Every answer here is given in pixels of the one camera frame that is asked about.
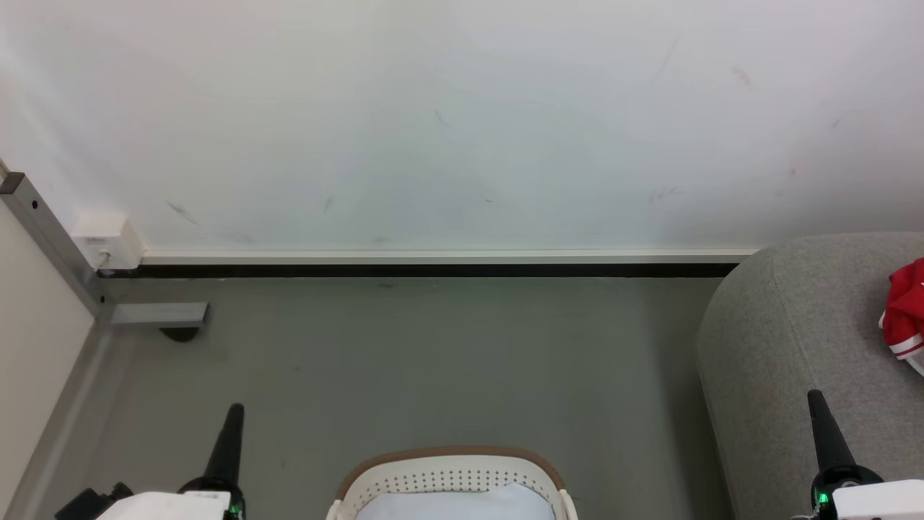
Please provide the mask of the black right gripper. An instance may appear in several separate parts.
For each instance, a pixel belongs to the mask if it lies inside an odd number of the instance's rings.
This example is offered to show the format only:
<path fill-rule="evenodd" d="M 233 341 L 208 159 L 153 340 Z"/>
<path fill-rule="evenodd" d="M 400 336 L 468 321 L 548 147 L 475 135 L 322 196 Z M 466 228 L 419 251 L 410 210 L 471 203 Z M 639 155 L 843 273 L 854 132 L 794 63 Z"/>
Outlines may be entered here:
<path fill-rule="evenodd" d="M 867 467 L 855 465 L 823 393 L 819 389 L 809 389 L 806 399 L 819 473 L 811 484 L 812 512 L 790 518 L 834 520 L 838 519 L 834 502 L 834 492 L 838 488 L 881 484 L 884 478 Z"/>

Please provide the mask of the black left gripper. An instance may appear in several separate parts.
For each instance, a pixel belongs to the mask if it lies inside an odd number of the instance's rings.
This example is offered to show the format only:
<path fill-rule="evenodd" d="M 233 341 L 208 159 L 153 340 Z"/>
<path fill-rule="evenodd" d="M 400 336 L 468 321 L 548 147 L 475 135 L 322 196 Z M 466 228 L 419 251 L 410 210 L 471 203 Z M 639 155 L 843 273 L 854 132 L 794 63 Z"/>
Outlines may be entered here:
<path fill-rule="evenodd" d="M 245 496 L 240 487 L 240 459 L 243 446 L 245 408 L 232 404 L 214 442 L 203 477 L 188 481 L 181 495 L 215 499 L 222 506 L 222 519 L 245 519 Z"/>

